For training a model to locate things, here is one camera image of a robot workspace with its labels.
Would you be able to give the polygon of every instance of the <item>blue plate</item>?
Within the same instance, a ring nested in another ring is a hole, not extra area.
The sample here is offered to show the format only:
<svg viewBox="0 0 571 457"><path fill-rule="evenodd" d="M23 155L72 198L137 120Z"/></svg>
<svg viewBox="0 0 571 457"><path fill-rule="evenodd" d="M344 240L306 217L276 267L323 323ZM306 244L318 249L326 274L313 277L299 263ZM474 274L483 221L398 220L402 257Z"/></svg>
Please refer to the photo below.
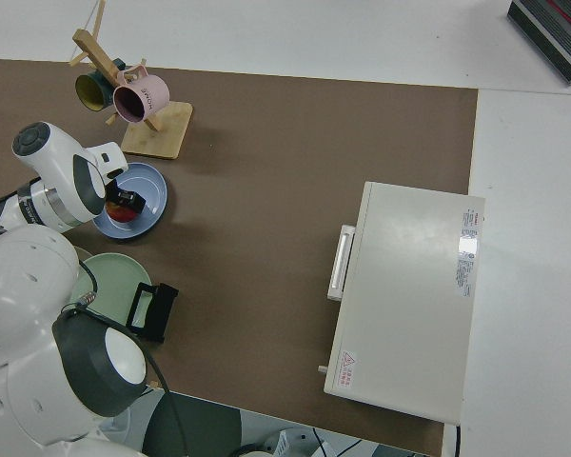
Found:
<svg viewBox="0 0 571 457"><path fill-rule="evenodd" d="M93 224L110 238L126 240L140 236L154 227L167 204L167 184L155 167L132 162L129 169L116 177L116 184L124 190L133 190L146 199L146 205L135 219L121 223L110 219L106 209L93 219Z"/></svg>

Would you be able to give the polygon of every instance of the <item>wooden base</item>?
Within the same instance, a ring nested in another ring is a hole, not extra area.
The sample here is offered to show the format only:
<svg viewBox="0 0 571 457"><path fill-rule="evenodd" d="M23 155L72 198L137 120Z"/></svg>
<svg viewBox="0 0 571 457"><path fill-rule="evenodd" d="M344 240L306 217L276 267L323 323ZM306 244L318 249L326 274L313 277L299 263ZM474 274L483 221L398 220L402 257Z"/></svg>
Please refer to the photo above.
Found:
<svg viewBox="0 0 571 457"><path fill-rule="evenodd" d="M160 159L175 159L192 117L192 105L169 102L155 116L161 131L153 131L145 123L129 124L121 149L129 154L146 155Z"/></svg>

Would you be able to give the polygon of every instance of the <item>mug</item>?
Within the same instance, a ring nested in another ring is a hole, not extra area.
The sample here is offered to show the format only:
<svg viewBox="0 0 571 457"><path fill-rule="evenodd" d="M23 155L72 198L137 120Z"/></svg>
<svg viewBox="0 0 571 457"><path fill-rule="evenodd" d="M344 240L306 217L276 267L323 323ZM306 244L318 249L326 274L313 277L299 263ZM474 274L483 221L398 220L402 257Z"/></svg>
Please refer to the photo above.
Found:
<svg viewBox="0 0 571 457"><path fill-rule="evenodd" d="M128 73L136 73L137 78L128 81ZM169 103L165 81L148 74L143 65L119 71L116 80L120 86L114 90L114 107L127 122L142 122Z"/></svg>
<svg viewBox="0 0 571 457"><path fill-rule="evenodd" d="M125 69L125 62L121 59L114 59L112 62L119 70ZM76 78L74 86L80 101L91 111L101 111L112 105L114 87L99 70L81 74Z"/></svg>

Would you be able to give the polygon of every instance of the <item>white table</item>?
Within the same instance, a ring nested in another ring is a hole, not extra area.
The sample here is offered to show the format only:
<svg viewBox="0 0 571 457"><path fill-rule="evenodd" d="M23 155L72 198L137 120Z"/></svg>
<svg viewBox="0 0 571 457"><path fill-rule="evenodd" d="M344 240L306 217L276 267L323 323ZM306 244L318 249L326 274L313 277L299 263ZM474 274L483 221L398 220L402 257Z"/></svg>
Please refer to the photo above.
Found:
<svg viewBox="0 0 571 457"><path fill-rule="evenodd" d="M0 2L0 58L69 60L94 3ZM100 42L156 67L482 89L469 189L486 197L486 222L462 456L571 455L571 88L508 5L108 0Z"/></svg>

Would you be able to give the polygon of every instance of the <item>light green plate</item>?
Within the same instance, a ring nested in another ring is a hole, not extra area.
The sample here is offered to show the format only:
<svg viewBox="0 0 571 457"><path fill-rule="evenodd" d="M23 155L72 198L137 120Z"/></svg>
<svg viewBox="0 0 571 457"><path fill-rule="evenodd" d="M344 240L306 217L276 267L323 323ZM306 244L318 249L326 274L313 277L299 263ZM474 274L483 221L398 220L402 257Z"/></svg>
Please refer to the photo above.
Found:
<svg viewBox="0 0 571 457"><path fill-rule="evenodd" d="M85 265L89 267L97 280L97 297L89 308L125 325L137 285L139 283L152 284L148 273L131 257L115 252L89 257L85 260ZM78 281L70 297L71 302L75 302L92 289L89 276L82 268L79 268ZM151 299L151 294L142 292L140 304L132 322L136 327L144 326L146 311Z"/></svg>

